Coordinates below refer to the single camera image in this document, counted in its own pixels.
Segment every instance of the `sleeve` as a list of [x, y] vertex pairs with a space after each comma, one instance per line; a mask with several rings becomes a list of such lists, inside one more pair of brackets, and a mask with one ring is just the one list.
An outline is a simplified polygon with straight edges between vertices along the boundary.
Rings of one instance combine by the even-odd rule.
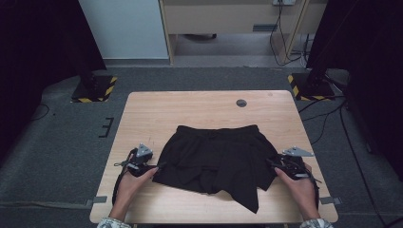
[[334, 228], [334, 227], [329, 221], [323, 218], [317, 218], [302, 222], [299, 228]]
[[97, 228], [131, 228], [131, 226], [115, 218], [103, 218]]

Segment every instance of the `power outlet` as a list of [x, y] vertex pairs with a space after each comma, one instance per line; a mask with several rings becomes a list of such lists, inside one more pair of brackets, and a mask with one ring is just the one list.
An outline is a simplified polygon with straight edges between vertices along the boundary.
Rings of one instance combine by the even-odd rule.
[[273, 0], [273, 5], [274, 6], [279, 6], [280, 3], [283, 6], [293, 6], [296, 4], [296, 0]]

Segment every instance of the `hazard tape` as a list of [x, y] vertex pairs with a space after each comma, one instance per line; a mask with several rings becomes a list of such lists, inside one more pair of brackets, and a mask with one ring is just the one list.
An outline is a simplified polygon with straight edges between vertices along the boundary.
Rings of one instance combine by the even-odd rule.
[[290, 83], [290, 86], [293, 89], [294, 96], [298, 101], [332, 101], [332, 99], [324, 96], [302, 96], [299, 93], [299, 89], [293, 75], [288, 75], [288, 82]]
[[92, 102], [106, 102], [109, 99], [110, 93], [112, 93], [113, 87], [115, 86], [116, 80], [118, 77], [112, 77], [110, 80], [109, 86], [105, 92], [104, 97], [100, 98], [78, 98], [78, 99], [71, 99], [73, 103], [92, 103]]

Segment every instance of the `shorts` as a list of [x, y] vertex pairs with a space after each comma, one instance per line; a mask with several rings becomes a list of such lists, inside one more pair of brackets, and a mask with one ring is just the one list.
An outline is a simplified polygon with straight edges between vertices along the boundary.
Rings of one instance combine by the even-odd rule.
[[267, 190], [276, 176], [266, 159], [280, 164], [275, 147], [256, 125], [240, 128], [177, 128], [163, 148], [158, 164], [166, 162], [153, 181], [199, 193], [220, 190], [257, 213], [257, 187]]

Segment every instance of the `wooden table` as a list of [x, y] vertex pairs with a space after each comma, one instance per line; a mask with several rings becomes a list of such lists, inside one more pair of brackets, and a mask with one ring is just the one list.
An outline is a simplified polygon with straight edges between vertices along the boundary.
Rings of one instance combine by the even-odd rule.
[[[237, 100], [243, 99], [245, 107]], [[98, 197], [90, 219], [99, 222], [112, 208], [111, 196], [128, 152], [139, 143], [154, 151], [149, 164], [156, 164], [161, 151], [178, 125], [195, 128], [235, 128], [257, 124], [260, 132], [281, 153], [294, 145], [313, 152], [293, 97], [288, 91], [185, 91], [133, 92], [129, 95], [115, 141], [106, 163]], [[329, 197], [315, 157], [304, 161], [312, 166], [322, 198]], [[130, 223], [293, 223], [302, 218], [286, 186], [276, 178], [267, 192], [258, 189], [259, 210], [250, 212], [226, 192], [205, 195], [148, 182], [134, 199], [125, 221]], [[337, 220], [333, 204], [319, 204], [319, 213]]]

